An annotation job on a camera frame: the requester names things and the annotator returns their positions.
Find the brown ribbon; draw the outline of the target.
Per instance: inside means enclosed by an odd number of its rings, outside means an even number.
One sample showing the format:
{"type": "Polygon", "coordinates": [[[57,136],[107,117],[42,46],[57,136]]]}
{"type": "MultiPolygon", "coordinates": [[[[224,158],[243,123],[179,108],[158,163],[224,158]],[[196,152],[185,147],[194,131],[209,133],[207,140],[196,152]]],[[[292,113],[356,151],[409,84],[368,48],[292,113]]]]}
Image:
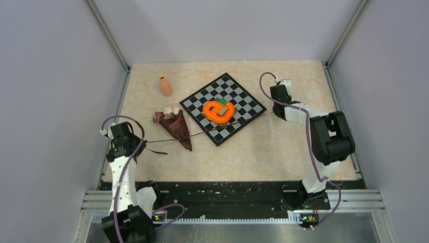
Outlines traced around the brown ribbon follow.
{"type": "Polygon", "coordinates": [[[202,131],[202,132],[199,132],[199,133],[196,133],[196,134],[189,135],[189,136],[184,137],[184,138],[172,138],[172,139],[166,139],[166,140],[148,141],[147,144],[169,142],[169,141],[182,141],[184,139],[195,137],[195,136],[198,136],[198,135],[201,135],[201,134],[208,134],[211,131],[223,130],[223,129],[226,129],[227,127],[232,127],[232,126],[234,126],[236,124],[242,124],[242,123],[246,123],[246,122],[251,122],[251,121],[253,121],[253,120],[255,120],[255,119],[259,118],[259,117],[262,117],[262,116],[265,116],[265,115],[269,115],[269,114],[272,114],[272,113],[273,113],[273,111],[271,111],[271,112],[264,112],[264,113],[262,113],[260,115],[257,115],[257,116],[255,116],[253,118],[250,118],[250,119],[244,119],[244,120],[241,120],[241,121],[236,121],[236,122],[228,124],[228,125],[220,126],[219,128],[213,128],[211,130],[202,131]]]}

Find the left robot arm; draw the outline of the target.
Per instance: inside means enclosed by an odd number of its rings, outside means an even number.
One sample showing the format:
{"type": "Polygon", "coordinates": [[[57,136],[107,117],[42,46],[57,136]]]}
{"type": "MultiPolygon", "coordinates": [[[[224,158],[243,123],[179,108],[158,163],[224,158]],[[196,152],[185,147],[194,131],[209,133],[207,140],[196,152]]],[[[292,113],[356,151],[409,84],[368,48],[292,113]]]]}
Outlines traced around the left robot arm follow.
{"type": "Polygon", "coordinates": [[[106,158],[112,172],[112,201],[108,216],[102,219],[102,229],[110,242],[155,242],[152,209],[160,207],[162,195],[151,182],[143,187],[143,203],[137,199],[135,173],[137,158],[146,141],[134,134],[129,122],[112,123],[101,134],[110,138],[111,148],[106,158]]]}

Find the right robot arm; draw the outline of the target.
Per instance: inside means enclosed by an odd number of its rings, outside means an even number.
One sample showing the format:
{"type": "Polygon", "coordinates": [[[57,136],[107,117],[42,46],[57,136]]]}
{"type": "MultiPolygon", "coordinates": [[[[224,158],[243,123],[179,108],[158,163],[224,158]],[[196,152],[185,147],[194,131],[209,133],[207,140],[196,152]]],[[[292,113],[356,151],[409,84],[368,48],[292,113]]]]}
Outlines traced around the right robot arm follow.
{"type": "Polygon", "coordinates": [[[311,208],[326,188],[334,170],[355,152],[355,142],[343,112],[323,112],[293,101],[289,86],[279,82],[270,87],[273,112],[285,121],[306,128],[306,140],[313,169],[300,180],[294,199],[311,208]]]}

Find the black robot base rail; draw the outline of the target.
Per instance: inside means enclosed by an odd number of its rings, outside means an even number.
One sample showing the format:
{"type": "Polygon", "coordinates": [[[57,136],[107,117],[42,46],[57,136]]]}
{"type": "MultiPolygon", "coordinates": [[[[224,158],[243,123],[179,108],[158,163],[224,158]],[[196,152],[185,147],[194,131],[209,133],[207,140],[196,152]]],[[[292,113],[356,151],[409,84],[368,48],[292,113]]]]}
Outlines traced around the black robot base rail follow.
{"type": "Polygon", "coordinates": [[[153,209],[182,204],[182,219],[256,220],[286,219],[297,181],[269,182],[137,182],[136,189],[153,185],[153,209]]]}

